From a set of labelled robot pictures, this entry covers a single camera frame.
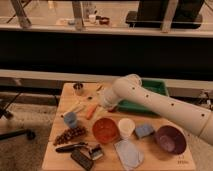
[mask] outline paper cup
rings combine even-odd
[[[135,129],[135,123],[129,118],[123,118],[118,122],[118,129],[122,139],[128,139]]]
[[[95,14],[90,14],[89,15],[89,21],[91,23],[95,23],[96,22],[96,15]]]

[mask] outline black chair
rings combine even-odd
[[[4,116],[6,119],[10,120],[13,118],[13,114],[7,110],[7,108],[16,100],[16,98],[20,95],[21,93],[18,93],[11,101],[8,105],[6,105],[6,107],[4,108],[0,108],[0,119]],[[28,140],[33,140],[36,137],[35,132],[33,132],[30,129],[22,129],[22,130],[18,130],[18,131],[14,131],[14,132],[9,132],[9,133],[5,133],[5,134],[0,134],[0,140],[5,140],[8,138],[12,138],[12,137],[17,137],[20,135],[26,134],[27,135],[27,139]]]

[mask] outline purple bowl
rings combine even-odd
[[[165,151],[172,154],[182,154],[186,150],[186,139],[175,127],[162,126],[155,133],[157,144]]]

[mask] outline blue sponge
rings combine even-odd
[[[137,135],[138,139],[153,134],[154,132],[155,130],[150,124],[139,125],[135,128],[135,134]]]

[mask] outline brown bowl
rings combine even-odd
[[[101,118],[92,127],[95,138],[102,144],[107,144],[119,136],[118,127],[112,119]]]
[[[165,151],[172,154],[182,154],[186,150],[186,139],[175,127],[162,126],[155,133],[157,144]]]
[[[99,24],[101,24],[101,25],[103,25],[103,24],[109,25],[109,18],[108,17],[101,17],[99,19]]]

